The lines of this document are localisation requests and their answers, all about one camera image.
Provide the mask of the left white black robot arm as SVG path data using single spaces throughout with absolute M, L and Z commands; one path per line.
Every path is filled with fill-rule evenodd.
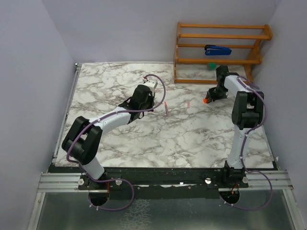
M 61 148 L 65 152 L 69 152 L 69 149 L 72 148 L 70 155 L 90 175 L 89 183 L 93 188 L 101 189 L 106 183 L 106 177 L 103 175 L 105 169 L 96 157 L 101 137 L 109 131 L 127 125 L 144 115 L 143 112 L 136 112 L 137 110 L 152 109 L 156 87 L 157 81 L 155 80 L 149 80 L 138 85 L 130 98 L 107 113 L 106 118 L 100 119 L 96 124 L 93 124 L 94 118 L 86 119 L 79 116 L 74 120 Z

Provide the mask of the pink pen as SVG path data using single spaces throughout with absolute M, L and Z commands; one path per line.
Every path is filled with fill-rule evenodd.
M 169 110 L 168 110 L 168 106 L 167 106 L 167 103 L 164 101 L 164 105 L 165 105 L 165 113 L 166 113 L 166 116 L 169 117 Z

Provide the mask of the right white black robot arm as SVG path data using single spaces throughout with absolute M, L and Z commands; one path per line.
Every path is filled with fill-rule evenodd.
M 230 93 L 235 96 L 231 113 L 234 124 L 234 138 L 230 154 L 224 164 L 224 173 L 220 176 L 221 184 L 232 187 L 245 175 L 245 159 L 250 139 L 256 129 L 263 124 L 264 94 L 251 82 L 237 73 L 231 73 L 228 66 L 216 69 L 216 87 L 207 91 L 205 103 L 227 98 Z

